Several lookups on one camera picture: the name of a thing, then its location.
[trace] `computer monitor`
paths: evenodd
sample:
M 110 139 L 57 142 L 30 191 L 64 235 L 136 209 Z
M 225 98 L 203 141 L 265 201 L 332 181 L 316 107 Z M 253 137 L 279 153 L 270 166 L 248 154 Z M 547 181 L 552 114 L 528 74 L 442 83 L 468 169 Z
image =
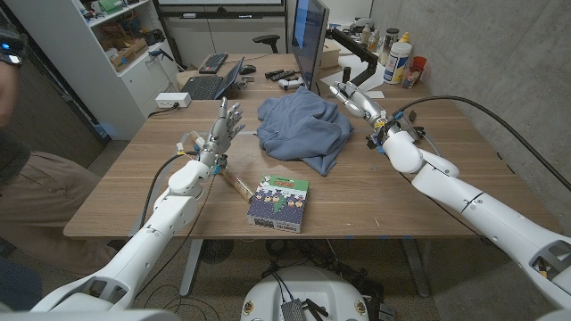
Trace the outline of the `computer monitor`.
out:
M 329 8 L 321 1 L 297 1 L 292 50 L 303 82 L 309 90 L 318 81 L 328 19 Z

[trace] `keyboard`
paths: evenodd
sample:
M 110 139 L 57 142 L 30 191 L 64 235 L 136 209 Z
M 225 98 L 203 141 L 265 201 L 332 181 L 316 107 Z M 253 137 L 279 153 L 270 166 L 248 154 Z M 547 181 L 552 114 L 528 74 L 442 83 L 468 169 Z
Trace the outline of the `keyboard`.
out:
M 193 100 L 211 100 L 218 92 L 223 77 L 196 77 L 193 79 L 192 88 L 196 88 L 190 97 Z
M 222 63 L 228 58 L 227 53 L 213 53 L 208 60 L 201 66 L 198 73 L 201 74 L 215 74 L 222 67 Z

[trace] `person's leg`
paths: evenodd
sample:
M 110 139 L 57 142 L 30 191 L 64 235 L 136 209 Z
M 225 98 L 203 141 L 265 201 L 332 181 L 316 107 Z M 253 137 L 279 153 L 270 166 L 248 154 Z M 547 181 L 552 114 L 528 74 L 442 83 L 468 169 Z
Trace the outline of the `person's leg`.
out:
M 21 173 L 0 187 L 0 237 L 73 274 L 95 272 L 116 251 L 103 242 L 66 237 L 63 228 L 98 181 L 70 160 L 33 152 Z

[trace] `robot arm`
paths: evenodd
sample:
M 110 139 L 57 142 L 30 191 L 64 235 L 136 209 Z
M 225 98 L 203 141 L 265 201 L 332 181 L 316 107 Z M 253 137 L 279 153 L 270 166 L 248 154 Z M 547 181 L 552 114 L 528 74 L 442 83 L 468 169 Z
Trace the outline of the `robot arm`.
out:
M 198 200 L 203 197 L 200 183 L 224 166 L 224 152 L 244 128 L 235 125 L 242 118 L 239 103 L 227 107 L 222 99 L 219 117 L 207 135 L 198 160 L 189 161 L 169 179 L 169 187 L 153 206 L 153 215 L 117 255 L 102 269 L 49 293 L 32 312 L 117 311 L 130 308 L 141 284 L 153 268 L 169 240 L 194 221 Z M 94 288 L 103 288 L 97 297 Z
M 571 238 L 536 225 L 489 194 L 458 179 L 448 160 L 417 148 L 415 138 L 355 85 L 335 83 L 331 92 L 350 114 L 363 118 L 376 145 L 401 173 L 417 173 L 412 185 L 460 213 L 505 251 L 554 305 L 571 309 Z

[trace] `power strip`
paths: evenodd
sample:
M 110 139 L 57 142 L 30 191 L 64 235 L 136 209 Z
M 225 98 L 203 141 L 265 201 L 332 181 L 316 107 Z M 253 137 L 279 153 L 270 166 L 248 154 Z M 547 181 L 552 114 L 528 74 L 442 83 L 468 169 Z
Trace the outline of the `power strip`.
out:
M 159 108 L 170 108 L 178 103 L 178 107 L 188 107 L 192 101 L 189 93 L 160 93 L 154 99 L 159 105 Z

